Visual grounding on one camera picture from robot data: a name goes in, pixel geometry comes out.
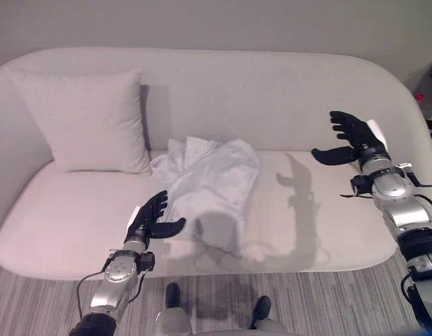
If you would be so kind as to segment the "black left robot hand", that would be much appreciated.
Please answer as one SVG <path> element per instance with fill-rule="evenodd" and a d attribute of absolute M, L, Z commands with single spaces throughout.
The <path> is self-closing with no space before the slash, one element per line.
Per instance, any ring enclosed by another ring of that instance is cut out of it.
<path fill-rule="evenodd" d="M 148 245 L 149 239 L 168 239 L 174 237 L 186 224 L 185 218 L 174 222 L 159 222 L 167 208 L 167 191 L 163 190 L 149 199 L 136 214 L 133 222 L 127 229 L 125 242 L 131 239 L 142 240 Z"/>

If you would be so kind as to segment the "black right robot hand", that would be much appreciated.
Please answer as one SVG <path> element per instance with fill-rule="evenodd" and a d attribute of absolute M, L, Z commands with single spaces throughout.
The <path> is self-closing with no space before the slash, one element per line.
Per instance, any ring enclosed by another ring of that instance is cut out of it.
<path fill-rule="evenodd" d="M 362 167 L 375 156 L 391 159 L 384 143 L 374 135 L 366 122 L 341 111 L 331 111 L 330 121 L 337 138 L 348 141 L 349 145 L 325 151 L 313 148 L 311 154 L 321 164 L 334 166 L 358 160 Z"/>

